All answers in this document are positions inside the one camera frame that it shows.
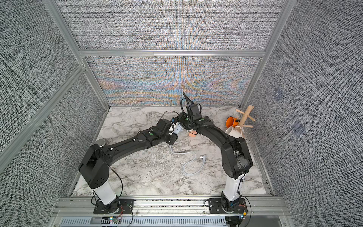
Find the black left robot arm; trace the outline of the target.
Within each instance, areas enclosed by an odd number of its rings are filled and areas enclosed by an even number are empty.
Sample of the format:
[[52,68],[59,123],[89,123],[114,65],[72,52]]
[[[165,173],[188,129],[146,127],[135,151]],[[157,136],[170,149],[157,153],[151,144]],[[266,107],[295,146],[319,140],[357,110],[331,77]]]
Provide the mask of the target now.
[[174,130],[175,125],[171,121],[160,119],[155,126],[138,132],[130,139],[104,147],[94,144],[89,147],[78,170],[103,205],[115,205],[119,196],[108,182],[111,165],[137,151],[164,142],[173,145],[178,138]]

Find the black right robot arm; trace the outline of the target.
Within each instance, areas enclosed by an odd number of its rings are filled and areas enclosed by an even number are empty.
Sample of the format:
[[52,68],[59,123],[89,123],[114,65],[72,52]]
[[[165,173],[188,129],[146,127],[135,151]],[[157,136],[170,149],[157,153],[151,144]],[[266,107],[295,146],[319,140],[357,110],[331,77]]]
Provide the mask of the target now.
[[238,207],[246,207],[240,187],[250,168],[253,166],[250,151],[244,138],[228,135],[215,126],[207,116],[192,120],[181,113],[176,121],[186,130],[194,130],[216,144],[221,150],[221,160],[227,180],[221,193],[221,206],[226,213],[232,213]]

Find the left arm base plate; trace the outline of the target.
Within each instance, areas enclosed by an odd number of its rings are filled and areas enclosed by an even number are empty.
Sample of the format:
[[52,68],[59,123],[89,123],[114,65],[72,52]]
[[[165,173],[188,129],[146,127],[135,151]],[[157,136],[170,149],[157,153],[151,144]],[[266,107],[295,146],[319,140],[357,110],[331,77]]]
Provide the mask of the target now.
[[115,215],[115,214],[131,214],[134,207],[134,199],[116,199],[110,204],[103,204],[100,199],[96,201],[93,214],[96,215]]

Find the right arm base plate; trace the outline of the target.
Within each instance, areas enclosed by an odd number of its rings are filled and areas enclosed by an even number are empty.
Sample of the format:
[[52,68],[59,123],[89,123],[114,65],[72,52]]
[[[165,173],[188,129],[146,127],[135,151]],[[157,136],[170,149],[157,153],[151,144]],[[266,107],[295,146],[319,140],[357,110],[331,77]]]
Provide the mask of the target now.
[[211,214],[243,214],[248,213],[248,206],[245,199],[237,198],[234,201],[228,201],[227,199],[213,199],[207,200],[209,212]]

